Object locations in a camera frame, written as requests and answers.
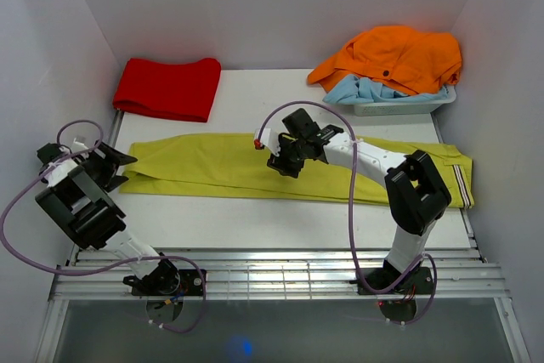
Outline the yellow-green trousers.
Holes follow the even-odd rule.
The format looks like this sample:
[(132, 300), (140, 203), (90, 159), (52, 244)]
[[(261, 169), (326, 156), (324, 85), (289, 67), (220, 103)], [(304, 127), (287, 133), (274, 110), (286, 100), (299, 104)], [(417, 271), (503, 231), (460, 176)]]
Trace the yellow-green trousers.
[[(450, 192), (450, 207), (469, 209), (474, 206), (473, 162), (454, 145), (368, 137), (363, 140), (403, 154), (417, 149), (426, 151)], [(309, 161), (297, 179), (283, 177), (266, 166), (269, 153), (255, 150), (249, 133), (186, 134), (133, 143), (128, 154), (138, 160), (123, 171), (128, 181), (119, 188), (122, 194), (325, 202), (349, 199), (348, 169)], [(382, 186), (358, 175), (354, 202), (386, 205), (388, 198)]]

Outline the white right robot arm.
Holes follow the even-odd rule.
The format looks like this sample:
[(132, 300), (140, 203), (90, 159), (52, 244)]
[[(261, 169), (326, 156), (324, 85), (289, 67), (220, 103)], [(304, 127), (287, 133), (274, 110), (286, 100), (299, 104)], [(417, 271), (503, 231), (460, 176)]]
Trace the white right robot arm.
[(433, 158), (359, 138), (346, 122), (318, 125), (301, 106), (284, 130), (267, 124), (255, 133), (198, 133), (131, 145), (122, 167), (128, 194), (377, 202), (397, 225), (382, 268), (357, 283), (374, 294), (404, 292), (421, 268), (434, 224), (451, 193)]

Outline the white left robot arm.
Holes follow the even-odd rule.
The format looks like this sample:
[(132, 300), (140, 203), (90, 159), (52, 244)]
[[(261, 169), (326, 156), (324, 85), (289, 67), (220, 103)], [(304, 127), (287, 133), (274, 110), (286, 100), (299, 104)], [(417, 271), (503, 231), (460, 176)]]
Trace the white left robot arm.
[(123, 283), (143, 295), (171, 295), (181, 288), (175, 265), (128, 231), (126, 214), (109, 194), (128, 181), (118, 168), (137, 159), (105, 143), (73, 153), (61, 144), (37, 151), (47, 188), (35, 200), (81, 249), (103, 249), (125, 260), (133, 272)]

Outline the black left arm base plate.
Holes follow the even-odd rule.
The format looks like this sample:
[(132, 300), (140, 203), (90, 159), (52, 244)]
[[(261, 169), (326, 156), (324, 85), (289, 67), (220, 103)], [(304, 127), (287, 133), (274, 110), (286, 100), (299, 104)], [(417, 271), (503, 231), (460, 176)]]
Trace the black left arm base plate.
[(201, 275), (195, 269), (179, 269), (172, 283), (165, 289), (144, 289), (141, 280), (135, 275), (125, 276), (122, 283), (131, 288), (130, 292), (133, 296), (173, 297), (180, 293), (186, 296), (202, 296), (206, 280), (206, 269), (201, 270)]

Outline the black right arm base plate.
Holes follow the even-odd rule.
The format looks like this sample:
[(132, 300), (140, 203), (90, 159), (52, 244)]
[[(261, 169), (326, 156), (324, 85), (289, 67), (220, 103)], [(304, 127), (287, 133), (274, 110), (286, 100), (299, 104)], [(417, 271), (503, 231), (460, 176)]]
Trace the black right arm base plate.
[(363, 269), (367, 286), (361, 280), (351, 280), (350, 284), (357, 285), (359, 295), (393, 295), (393, 294), (415, 294), (430, 295), (434, 290), (434, 278), (430, 268), (421, 267), (411, 272), (395, 286), (393, 283), (400, 274), (385, 270), (384, 268)]

